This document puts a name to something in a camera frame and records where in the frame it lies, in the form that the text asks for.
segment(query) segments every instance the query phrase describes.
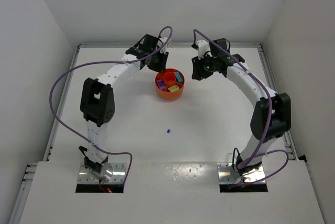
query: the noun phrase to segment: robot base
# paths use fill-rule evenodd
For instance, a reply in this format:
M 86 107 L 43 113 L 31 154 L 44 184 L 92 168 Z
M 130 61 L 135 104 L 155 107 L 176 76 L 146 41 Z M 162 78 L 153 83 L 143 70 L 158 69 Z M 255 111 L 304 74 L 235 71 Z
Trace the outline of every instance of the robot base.
M 126 163 L 107 163 L 107 167 L 108 169 L 105 171 L 104 177 L 101 178 L 82 163 L 79 169 L 75 192 L 104 193 L 99 187 L 99 181 L 102 180 L 100 186 L 106 191 L 110 189 L 111 193 L 123 193 L 124 179 L 127 171 Z
M 240 176 L 234 172 L 231 163 L 218 163 L 218 175 L 221 193 L 268 192 L 265 180 L 243 186 L 244 183 L 247 184 L 265 177 L 263 165 L 258 170 L 254 169 Z

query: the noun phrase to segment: white floor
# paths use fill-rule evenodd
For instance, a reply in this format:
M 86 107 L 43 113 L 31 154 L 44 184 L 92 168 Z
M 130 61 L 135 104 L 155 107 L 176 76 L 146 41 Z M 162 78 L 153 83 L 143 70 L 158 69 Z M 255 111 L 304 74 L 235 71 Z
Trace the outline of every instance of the white floor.
M 76 65 L 119 60 L 125 49 L 81 49 Z M 133 153 L 123 194 L 76 194 L 84 140 L 60 126 L 49 162 L 40 162 L 21 223 L 323 223 L 303 162 L 290 161 L 269 179 L 268 193 L 220 193 L 216 162 L 230 162 L 249 137 L 252 106 L 234 84 L 216 74 L 191 80 L 192 48 L 172 48 L 168 68 L 186 79 L 184 93 L 166 102 L 155 93 L 156 73 L 147 68 L 114 91 L 116 112 L 109 125 L 108 150 Z M 234 48 L 265 82 L 256 48 Z M 110 66 L 75 71 L 62 119 L 81 133 L 79 110 L 87 77 Z M 272 149 L 284 149 L 281 139 Z M 112 157 L 115 162 L 128 157 Z M 280 167 L 282 154 L 264 158 L 266 174 Z

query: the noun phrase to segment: small blue block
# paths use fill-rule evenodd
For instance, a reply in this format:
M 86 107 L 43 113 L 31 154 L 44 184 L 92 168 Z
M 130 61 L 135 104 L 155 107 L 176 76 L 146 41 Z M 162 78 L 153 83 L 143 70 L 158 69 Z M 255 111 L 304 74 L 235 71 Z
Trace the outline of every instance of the small blue block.
M 180 76 L 180 74 L 179 74 L 178 71 L 176 71 L 174 74 L 175 74 L 175 76 L 176 76 L 178 82 L 182 82 L 182 81 L 183 81 L 182 76 Z

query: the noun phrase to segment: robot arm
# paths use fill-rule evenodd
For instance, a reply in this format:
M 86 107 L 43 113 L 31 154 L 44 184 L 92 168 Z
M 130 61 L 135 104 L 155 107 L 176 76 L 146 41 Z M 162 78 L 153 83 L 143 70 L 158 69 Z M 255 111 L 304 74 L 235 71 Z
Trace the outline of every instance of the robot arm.
M 219 39 L 214 42 L 229 52 L 226 39 Z M 198 50 L 198 56 L 192 59 L 192 79 L 202 80 L 210 77 L 214 72 L 222 73 L 227 79 L 239 87 L 254 108 L 250 123 L 252 136 L 246 148 L 237 157 L 238 166 L 238 164 L 252 155 L 259 144 L 259 140 L 265 129 L 269 111 L 267 95 L 264 89 L 225 52 L 219 51 L 215 46 L 205 40 L 197 41 L 196 45 L 192 47 Z M 235 54 L 234 57 L 236 57 L 246 69 L 249 69 L 245 60 L 240 55 Z M 264 86 L 271 96 L 274 111 L 266 138 L 257 154 L 266 153 L 271 144 L 291 128 L 291 100 L 289 96 L 286 93 L 278 94 L 266 85 Z M 240 174 L 245 173 L 258 167 L 261 162 L 262 156 L 253 158 L 248 166 L 238 169 L 238 172 Z
M 145 35 L 126 51 L 121 58 L 124 64 L 115 64 L 96 79 L 85 80 L 80 110 L 86 120 L 88 138 L 101 149 L 106 147 L 107 126 L 115 113 L 114 90 L 145 66 L 157 72 L 165 72 L 169 55 L 166 50 L 171 41 L 155 55 L 142 61 L 138 60 L 151 54 L 166 41 L 167 38 Z M 108 161 L 108 156 L 92 145 L 89 145 L 88 148 L 80 147 L 80 150 L 85 156 L 85 165 L 93 172 L 100 174 L 102 164 Z

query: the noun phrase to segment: orange bowl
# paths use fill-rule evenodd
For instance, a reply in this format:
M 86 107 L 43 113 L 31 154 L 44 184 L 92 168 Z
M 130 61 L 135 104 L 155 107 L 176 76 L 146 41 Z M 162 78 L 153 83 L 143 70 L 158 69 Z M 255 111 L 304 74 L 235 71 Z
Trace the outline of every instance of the orange bowl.
M 182 78 L 182 81 L 178 81 L 175 72 L 179 72 L 180 77 Z M 164 82 L 165 87 L 160 87 L 159 82 L 162 80 Z M 158 73 L 155 78 L 155 84 L 156 84 L 156 91 L 157 94 L 166 99 L 166 100 L 175 100 L 181 96 L 184 90 L 184 83 L 185 78 L 184 75 L 176 69 L 166 69 L 163 73 Z

